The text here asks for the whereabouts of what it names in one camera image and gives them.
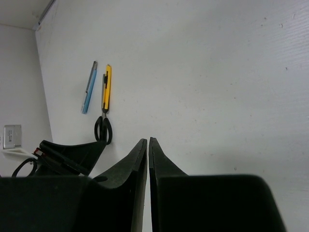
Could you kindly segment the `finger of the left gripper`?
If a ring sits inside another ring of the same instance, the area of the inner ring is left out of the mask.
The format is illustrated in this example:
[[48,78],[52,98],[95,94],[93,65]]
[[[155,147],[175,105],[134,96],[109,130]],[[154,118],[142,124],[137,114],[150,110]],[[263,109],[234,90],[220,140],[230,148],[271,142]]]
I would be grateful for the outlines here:
[[[93,170],[100,155],[106,147],[105,141],[95,141],[87,144],[80,145],[58,145],[46,140],[43,140],[39,148],[47,154],[61,154],[75,163],[81,165],[83,168],[89,171],[89,174]],[[44,166],[38,168],[38,175],[60,175]]]

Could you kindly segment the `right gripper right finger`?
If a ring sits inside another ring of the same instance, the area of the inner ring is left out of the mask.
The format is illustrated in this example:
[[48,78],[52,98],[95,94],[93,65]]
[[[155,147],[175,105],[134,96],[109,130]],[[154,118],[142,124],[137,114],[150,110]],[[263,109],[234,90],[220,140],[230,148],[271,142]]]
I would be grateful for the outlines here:
[[163,177],[187,176],[176,164],[174,164],[163,152],[158,140],[154,137],[149,142],[149,175],[151,195],[152,230],[159,231],[158,213],[158,184]]

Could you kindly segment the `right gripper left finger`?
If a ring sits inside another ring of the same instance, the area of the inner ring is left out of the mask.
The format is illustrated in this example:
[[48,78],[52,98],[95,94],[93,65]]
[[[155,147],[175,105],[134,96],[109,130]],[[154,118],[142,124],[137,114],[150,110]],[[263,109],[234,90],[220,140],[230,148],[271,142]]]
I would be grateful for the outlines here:
[[140,139],[114,166],[95,177],[103,187],[105,232],[141,232],[147,179],[147,140]]

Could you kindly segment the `orange highlighter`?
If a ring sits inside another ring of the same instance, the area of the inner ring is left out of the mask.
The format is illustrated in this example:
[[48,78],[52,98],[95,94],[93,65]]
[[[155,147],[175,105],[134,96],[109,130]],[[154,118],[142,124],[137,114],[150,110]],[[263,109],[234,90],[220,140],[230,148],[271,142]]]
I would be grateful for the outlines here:
[[75,163],[69,158],[55,153],[47,154],[40,148],[36,148],[33,155],[37,158],[38,163],[47,169],[60,175],[89,175],[89,171],[81,165]]

